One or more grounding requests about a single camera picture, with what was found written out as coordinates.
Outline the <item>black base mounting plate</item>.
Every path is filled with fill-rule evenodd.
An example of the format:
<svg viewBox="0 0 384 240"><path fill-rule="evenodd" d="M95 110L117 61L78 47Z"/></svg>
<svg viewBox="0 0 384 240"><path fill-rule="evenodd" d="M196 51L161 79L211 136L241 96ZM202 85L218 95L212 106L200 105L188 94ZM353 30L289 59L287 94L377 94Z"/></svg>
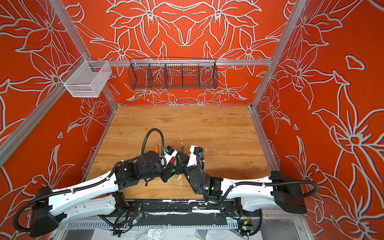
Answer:
<svg viewBox="0 0 384 240"><path fill-rule="evenodd" d="M225 200L220 206L206 205L203 199L126 199L128 207L152 215L218 214L224 217L259 217L260 211L248 212L239 200Z"/></svg>

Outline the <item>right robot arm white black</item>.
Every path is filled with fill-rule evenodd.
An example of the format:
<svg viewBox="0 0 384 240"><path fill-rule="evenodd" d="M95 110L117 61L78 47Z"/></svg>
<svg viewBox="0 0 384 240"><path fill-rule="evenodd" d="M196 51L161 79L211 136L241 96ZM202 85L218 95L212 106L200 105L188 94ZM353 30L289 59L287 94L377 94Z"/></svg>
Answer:
<svg viewBox="0 0 384 240"><path fill-rule="evenodd" d="M318 192L313 181L296 180L280 171L269 177L255 180L232 180L209 176L203 171L203 157L178 154L178 166L197 195L202 195L206 205L219 208L226 200L238 200L238 207L245 212L279 207L291 214L305 214L305 198Z"/></svg>

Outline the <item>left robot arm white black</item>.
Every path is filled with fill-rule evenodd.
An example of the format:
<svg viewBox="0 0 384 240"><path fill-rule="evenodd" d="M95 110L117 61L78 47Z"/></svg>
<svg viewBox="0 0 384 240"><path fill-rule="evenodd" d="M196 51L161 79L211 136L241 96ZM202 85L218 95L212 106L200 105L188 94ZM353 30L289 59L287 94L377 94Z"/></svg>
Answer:
<svg viewBox="0 0 384 240"><path fill-rule="evenodd" d="M92 180L61 190L41 188L34 199L16 212L13 226L40 237L57 229L60 223L90 216L129 216L129 207L122 190L160 178L166 183L173 175L181 175L188 167L195 166L197 154L178 152L172 147L162 146L161 152L145 152L146 143L152 132L147 133L141 154L130 160L117 162L111 171Z"/></svg>

